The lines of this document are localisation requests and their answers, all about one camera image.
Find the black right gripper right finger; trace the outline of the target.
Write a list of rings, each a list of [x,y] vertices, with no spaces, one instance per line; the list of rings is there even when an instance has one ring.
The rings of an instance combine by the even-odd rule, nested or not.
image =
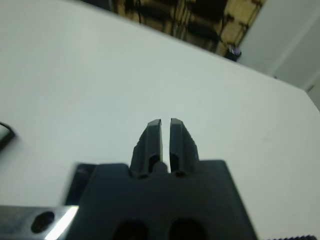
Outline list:
[[[200,161],[195,141],[177,118],[170,121],[169,161],[170,171],[176,177],[190,175]]]

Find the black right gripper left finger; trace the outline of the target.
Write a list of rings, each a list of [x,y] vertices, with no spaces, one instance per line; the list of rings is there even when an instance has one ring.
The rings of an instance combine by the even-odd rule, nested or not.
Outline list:
[[[146,178],[153,173],[156,163],[163,160],[161,119],[150,121],[133,149],[130,174],[133,178]]]

